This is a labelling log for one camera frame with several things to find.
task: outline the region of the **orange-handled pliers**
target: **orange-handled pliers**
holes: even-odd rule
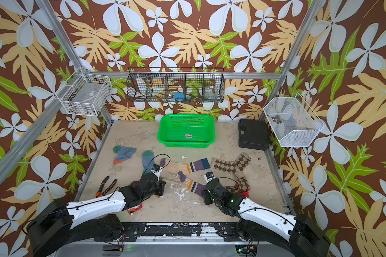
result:
[[[108,181],[108,179],[109,179],[109,176],[107,176],[107,177],[105,177],[105,178],[103,179],[102,183],[100,184],[99,191],[97,191],[97,193],[96,193],[96,198],[98,198],[98,197],[100,197],[100,196],[106,195],[107,192],[110,191],[110,190],[114,187],[114,185],[116,184],[116,182],[117,182],[117,179],[113,180],[113,182],[111,183],[111,185],[110,185],[105,191],[102,192],[103,187],[104,187],[104,185],[106,184],[106,182]]]

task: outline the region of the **cable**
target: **cable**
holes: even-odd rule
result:
[[[170,160],[171,160],[171,159],[170,159],[170,156],[168,156],[168,155],[165,154],[165,153],[158,154],[158,155],[156,155],[155,157],[153,157],[153,159],[151,159],[151,161],[150,161],[149,164],[147,165],[146,169],[144,169],[144,171],[143,171],[143,173],[142,173],[143,175],[145,174],[146,170],[147,170],[149,167],[151,168],[151,166],[150,166],[151,162],[153,162],[153,160],[154,160],[156,157],[160,156],[160,155],[165,155],[165,156],[169,157],[169,162],[168,162],[165,166],[163,166],[162,169],[163,169],[164,167],[166,167],[166,166],[169,165]]]
[[[232,178],[228,178],[228,179],[233,180],[233,181],[237,184],[237,181],[236,181],[236,180],[234,180],[234,179],[232,179]]]
[[[91,204],[91,203],[101,202],[101,201],[104,201],[104,200],[110,201],[110,198],[113,196],[113,194],[116,192],[116,190],[117,190],[118,188],[120,188],[120,187],[115,188],[115,189],[114,189],[114,192],[113,192],[113,193],[110,195],[110,197],[108,197],[108,198],[100,199],[100,200],[97,200],[97,201],[94,201],[94,202],[90,202],[90,203],[84,203],[84,204],[79,205],[79,206],[76,206],[76,207],[70,207],[70,208],[66,208],[66,209],[61,209],[61,210],[53,211],[53,212],[47,213],[47,214],[45,214],[45,215],[43,215],[43,216],[36,217],[36,218],[34,218],[34,219],[28,220],[28,221],[26,221],[25,223],[23,223],[23,224],[21,225],[21,230],[23,231],[24,234],[27,234],[26,231],[24,231],[24,226],[25,226],[28,222],[31,222],[31,221],[33,221],[33,220],[37,220],[37,219],[40,219],[40,218],[49,216],[50,214],[53,214],[53,213],[63,212],[63,211],[65,211],[65,210],[70,210],[70,209],[76,209],[76,210],[78,210],[80,207],[83,207],[83,206],[85,206],[85,205],[88,205],[88,204]]]
[[[283,216],[281,216],[281,215],[275,213],[274,211],[271,211],[271,210],[265,209],[265,208],[257,208],[257,207],[254,207],[254,208],[252,208],[252,209],[248,209],[248,210],[245,210],[245,211],[240,212],[239,215],[242,214],[242,213],[245,213],[245,212],[247,212],[247,211],[251,211],[251,210],[265,210],[265,211],[269,211],[269,212],[274,213],[274,214],[276,214],[277,216],[281,217],[282,219],[284,219],[284,220],[285,220],[285,223],[284,223],[284,224],[286,224],[286,222],[289,222],[293,227],[295,226],[295,225],[293,225],[288,219],[286,219],[285,217],[283,217]]]

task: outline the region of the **argyle sock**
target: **argyle sock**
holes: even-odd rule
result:
[[[133,147],[125,147],[125,146],[115,146],[113,147],[113,151],[117,154],[117,156],[113,160],[113,164],[118,164],[123,162],[136,152],[136,148]]]
[[[249,164],[250,160],[250,157],[245,152],[242,152],[241,154],[239,154],[239,157],[237,157],[237,159],[234,161],[224,161],[219,160],[217,158],[213,158],[211,160],[210,167],[212,169],[217,169],[223,172],[232,172],[233,175],[236,177],[237,186],[228,186],[225,188],[230,190],[230,192],[232,193],[243,192],[250,189],[250,185],[246,179],[246,176],[243,173],[243,170]]]
[[[143,163],[143,175],[151,172],[151,168],[153,167],[154,154],[152,151],[144,151],[142,155],[142,163]]]
[[[188,163],[180,163],[180,162],[172,162],[168,159],[163,158],[160,160],[160,166],[164,167],[164,172],[170,172],[173,174],[179,174],[179,172],[182,172],[182,176],[185,176],[187,174],[190,174],[192,172],[196,172],[199,170],[204,169],[210,169],[209,162],[207,159],[201,159],[195,162],[188,162]]]
[[[189,190],[190,192],[193,192],[193,193],[199,195],[200,197],[203,197],[203,191],[206,190],[205,185],[202,185],[196,181],[193,181],[186,176],[181,177],[180,182],[175,181],[175,180],[169,180],[169,179],[163,179],[163,180],[168,182],[168,183],[174,183],[174,184],[181,185],[181,186],[185,187],[187,190]]]

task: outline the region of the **floral wallpaper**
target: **floral wallpaper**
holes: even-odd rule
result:
[[[274,72],[311,0],[51,1],[83,65]]]
[[[0,0],[0,160],[73,72],[33,0]],[[74,199],[105,131],[102,118],[61,111],[0,185],[0,257],[31,256],[21,231],[51,201]]]
[[[325,126],[309,147],[271,137],[295,210],[331,256],[386,257],[386,0],[326,2],[279,94],[297,93]]]

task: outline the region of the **concrete floor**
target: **concrete floor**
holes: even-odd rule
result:
[[[244,170],[251,190],[250,198],[256,203],[283,212],[282,199],[277,191],[273,176],[263,151],[240,148],[238,142],[237,122],[216,122],[216,141],[207,148],[168,148],[157,140],[159,122],[115,121],[97,159],[94,169],[83,190],[80,200],[88,200],[95,194],[105,176],[110,176],[106,186],[117,179],[116,186],[127,186],[137,181],[143,172],[142,153],[153,151],[154,155],[165,153],[174,162],[193,162],[212,157],[222,160],[235,160],[241,152],[251,157],[251,162]],[[135,147],[137,151],[128,160],[113,165],[116,145]],[[197,171],[188,177],[205,184],[204,174],[210,170]],[[216,177],[230,177],[231,173],[213,171]],[[234,182],[221,178],[224,186],[234,185]],[[187,191],[180,185],[165,185],[164,195],[160,198],[152,196],[143,202],[143,208],[130,216],[127,211],[117,213],[124,222],[236,222],[238,218],[227,216],[214,206],[206,206],[203,198]]]

